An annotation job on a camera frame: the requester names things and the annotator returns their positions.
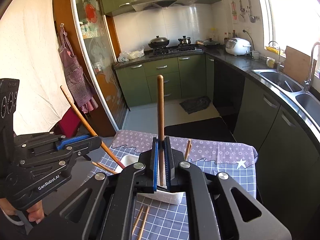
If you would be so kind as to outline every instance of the yellow mug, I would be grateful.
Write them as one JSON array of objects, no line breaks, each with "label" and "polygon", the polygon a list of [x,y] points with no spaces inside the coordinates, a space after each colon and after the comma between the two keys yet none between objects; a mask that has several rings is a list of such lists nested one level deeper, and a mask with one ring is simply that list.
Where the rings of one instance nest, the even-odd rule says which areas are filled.
[{"label": "yellow mug", "polygon": [[275,59],[274,58],[271,58],[271,57],[267,57],[267,61],[266,61],[266,64],[268,67],[271,67],[273,68],[273,66],[275,65]]}]

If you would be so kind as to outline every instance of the white rice cooker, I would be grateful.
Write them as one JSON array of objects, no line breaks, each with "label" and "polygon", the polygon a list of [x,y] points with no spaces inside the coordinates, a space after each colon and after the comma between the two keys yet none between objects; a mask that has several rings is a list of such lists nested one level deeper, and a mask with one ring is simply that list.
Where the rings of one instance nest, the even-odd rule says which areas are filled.
[{"label": "white rice cooker", "polygon": [[250,53],[250,42],[241,38],[232,38],[226,44],[226,52],[232,55],[245,55]]}]

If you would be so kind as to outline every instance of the human hand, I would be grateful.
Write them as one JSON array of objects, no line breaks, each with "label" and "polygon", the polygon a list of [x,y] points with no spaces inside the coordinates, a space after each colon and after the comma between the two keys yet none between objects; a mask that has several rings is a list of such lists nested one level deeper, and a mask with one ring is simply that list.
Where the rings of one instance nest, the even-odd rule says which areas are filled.
[{"label": "human hand", "polygon": [[[9,216],[15,215],[16,209],[7,201],[5,198],[0,199],[0,207]],[[30,222],[36,222],[37,224],[44,218],[44,212],[42,207],[42,200],[34,204],[32,207],[27,209],[29,213],[28,219]]]}]

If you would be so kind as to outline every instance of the checkered apron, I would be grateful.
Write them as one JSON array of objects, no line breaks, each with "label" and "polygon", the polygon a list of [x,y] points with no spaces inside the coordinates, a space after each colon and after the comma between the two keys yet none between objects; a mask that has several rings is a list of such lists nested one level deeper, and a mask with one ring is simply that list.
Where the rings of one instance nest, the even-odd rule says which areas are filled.
[{"label": "checkered apron", "polygon": [[98,107],[98,104],[92,97],[95,93],[94,88],[88,81],[83,72],[83,68],[73,53],[71,44],[67,38],[67,32],[63,27],[60,28],[59,54],[64,66],[64,75],[67,86],[83,113],[88,113]]}]

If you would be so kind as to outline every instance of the black countertop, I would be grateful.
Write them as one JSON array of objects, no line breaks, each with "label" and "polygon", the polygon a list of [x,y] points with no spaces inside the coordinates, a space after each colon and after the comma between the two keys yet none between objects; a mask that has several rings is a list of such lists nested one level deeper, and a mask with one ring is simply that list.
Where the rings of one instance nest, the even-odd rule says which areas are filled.
[{"label": "black countertop", "polygon": [[211,49],[204,46],[199,46],[202,51],[185,51],[180,53],[165,54],[156,57],[150,57],[152,55],[151,51],[146,51],[145,55],[141,58],[133,59],[127,62],[117,62],[113,64],[114,69],[124,68],[132,65],[138,65],[148,61],[154,61],[170,57],[181,57],[187,55],[195,54],[207,54],[214,58],[214,60],[221,61],[224,64],[227,64],[232,69],[243,74],[246,78],[249,78],[257,85],[259,85],[263,90],[273,96],[291,115],[296,119],[296,121],[301,125],[304,131],[308,134],[310,139],[313,141],[315,147],[320,153],[320,132],[318,128],[313,124],[313,122],[303,113],[303,111],[283,92],[273,86],[271,83],[267,82],[261,78],[252,70],[259,69],[270,69],[267,67],[264,60],[252,59],[248,56],[233,56],[227,53],[224,49]]}]

